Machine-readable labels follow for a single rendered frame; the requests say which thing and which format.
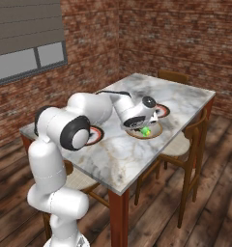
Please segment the grey framed window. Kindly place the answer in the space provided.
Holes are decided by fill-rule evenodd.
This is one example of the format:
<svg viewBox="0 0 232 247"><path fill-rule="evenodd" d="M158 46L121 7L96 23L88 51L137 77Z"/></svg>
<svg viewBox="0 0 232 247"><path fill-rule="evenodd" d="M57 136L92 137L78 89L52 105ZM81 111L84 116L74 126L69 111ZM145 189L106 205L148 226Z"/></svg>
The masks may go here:
<svg viewBox="0 0 232 247"><path fill-rule="evenodd" d="M64 41L0 55L0 86L67 63Z"/></svg>

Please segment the red rimmed white plate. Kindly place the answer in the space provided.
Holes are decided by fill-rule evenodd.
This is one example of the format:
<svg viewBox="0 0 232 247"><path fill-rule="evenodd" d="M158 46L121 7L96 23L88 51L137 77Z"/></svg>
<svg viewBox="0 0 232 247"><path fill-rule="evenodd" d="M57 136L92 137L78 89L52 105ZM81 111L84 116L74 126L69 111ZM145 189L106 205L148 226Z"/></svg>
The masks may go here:
<svg viewBox="0 0 232 247"><path fill-rule="evenodd" d="M90 137L86 145L91 146L91 145L97 144L103 138L103 136L104 136L104 132L100 127L91 125L90 126Z"/></svg>
<svg viewBox="0 0 232 247"><path fill-rule="evenodd" d="M164 118L170 114L170 110L163 104L157 104L156 113L159 118Z"/></svg>

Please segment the marble top wooden table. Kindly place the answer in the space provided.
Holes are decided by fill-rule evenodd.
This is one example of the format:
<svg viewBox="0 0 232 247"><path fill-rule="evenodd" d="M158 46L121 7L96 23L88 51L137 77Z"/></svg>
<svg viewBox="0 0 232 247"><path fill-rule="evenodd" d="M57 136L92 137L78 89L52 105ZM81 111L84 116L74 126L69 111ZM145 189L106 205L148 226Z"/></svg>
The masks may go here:
<svg viewBox="0 0 232 247"><path fill-rule="evenodd" d="M162 134L152 139L137 139L121 126L116 113L102 123L103 138L95 145L85 145L78 151L60 149L62 157L75 169L104 185L108 190L111 247L128 247L129 188L170 142L201 112L215 94L160 78L134 73L100 91L128 92L137 104L144 96L152 97L157 104L170 110L164 118L158 117ZM35 122L20 130L28 154L30 145L37 139Z"/></svg>

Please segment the tan round plate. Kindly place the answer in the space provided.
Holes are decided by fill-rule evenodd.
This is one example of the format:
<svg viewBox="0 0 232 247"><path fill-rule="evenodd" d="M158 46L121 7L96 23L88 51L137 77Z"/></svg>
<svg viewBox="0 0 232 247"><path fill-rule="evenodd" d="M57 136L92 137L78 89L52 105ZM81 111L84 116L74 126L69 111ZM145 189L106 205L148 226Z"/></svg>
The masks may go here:
<svg viewBox="0 0 232 247"><path fill-rule="evenodd" d="M127 133L132 136L135 137L137 139L152 139L152 138L156 138L159 135L162 134L162 126L159 122L157 122L155 125L152 126L148 126L151 129L151 134L148 136L144 136L141 132L140 129L142 128L136 128L136 129L132 129L132 130L127 130Z"/></svg>

